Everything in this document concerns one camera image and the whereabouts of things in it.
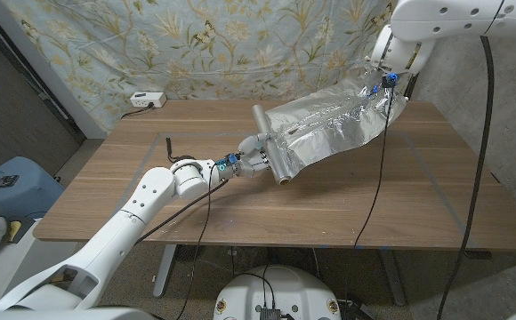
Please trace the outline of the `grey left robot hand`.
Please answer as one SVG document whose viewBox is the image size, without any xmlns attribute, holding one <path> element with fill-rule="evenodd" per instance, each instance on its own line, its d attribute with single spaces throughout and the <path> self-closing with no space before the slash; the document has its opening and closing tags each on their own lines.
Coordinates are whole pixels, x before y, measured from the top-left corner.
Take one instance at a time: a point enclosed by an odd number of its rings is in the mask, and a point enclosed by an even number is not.
<svg viewBox="0 0 516 320">
<path fill-rule="evenodd" d="M 222 177 L 247 177 L 259 174 L 270 168 L 270 159 L 266 155 L 263 143 L 270 138 L 269 133 L 257 133 L 242 140 L 236 153 L 230 153 L 218 163 Z"/>
</svg>

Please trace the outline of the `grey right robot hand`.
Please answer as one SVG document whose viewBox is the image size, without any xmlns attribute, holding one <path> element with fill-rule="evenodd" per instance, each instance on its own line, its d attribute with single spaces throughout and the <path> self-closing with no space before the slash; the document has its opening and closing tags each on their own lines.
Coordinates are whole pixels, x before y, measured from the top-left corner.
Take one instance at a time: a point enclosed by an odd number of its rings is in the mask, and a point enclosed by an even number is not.
<svg viewBox="0 0 516 320">
<path fill-rule="evenodd" d="M 364 95 L 370 100 L 377 97 L 393 99 L 399 79 L 400 76 L 397 73 L 383 72 L 379 68 L 372 68 L 368 74 Z"/>
</svg>

